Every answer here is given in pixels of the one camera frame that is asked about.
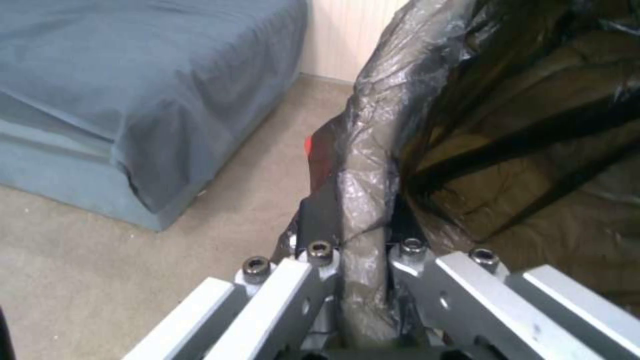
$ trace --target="bolt head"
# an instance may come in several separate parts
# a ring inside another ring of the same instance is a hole
[[[262,284],[271,274],[271,263],[264,256],[252,256],[244,261],[242,273],[248,284]]]
[[[324,240],[313,241],[307,247],[307,258],[314,266],[329,265],[333,261],[333,245]]]
[[[416,238],[406,238],[400,241],[400,254],[405,256],[415,256],[424,254],[427,251],[427,244]]]
[[[469,252],[469,257],[476,264],[483,267],[486,271],[494,274],[498,265],[500,264],[500,258],[493,251],[489,249],[475,248]]]

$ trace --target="bed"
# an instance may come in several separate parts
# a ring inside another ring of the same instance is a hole
[[[0,184],[166,229],[298,74],[305,0],[0,0]]]

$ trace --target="metal frame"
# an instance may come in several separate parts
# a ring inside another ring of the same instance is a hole
[[[325,299],[333,295],[339,262],[336,250],[332,262],[322,267],[283,259],[205,359],[273,359],[300,348]]]
[[[241,286],[208,278],[124,359],[200,359],[246,302]]]
[[[483,339],[509,359],[601,358],[466,254],[416,259],[396,247],[389,260],[425,325],[445,330],[458,345]]]
[[[506,284],[603,356],[640,358],[640,322],[551,266],[511,275]]]

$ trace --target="blue bed cover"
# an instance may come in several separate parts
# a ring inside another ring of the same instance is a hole
[[[0,9],[0,95],[108,144],[153,213],[212,179],[273,107],[297,75],[307,27],[305,0],[0,0]]]

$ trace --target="wall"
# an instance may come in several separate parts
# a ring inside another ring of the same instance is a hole
[[[302,72],[354,82],[397,9],[407,0],[308,0]]]

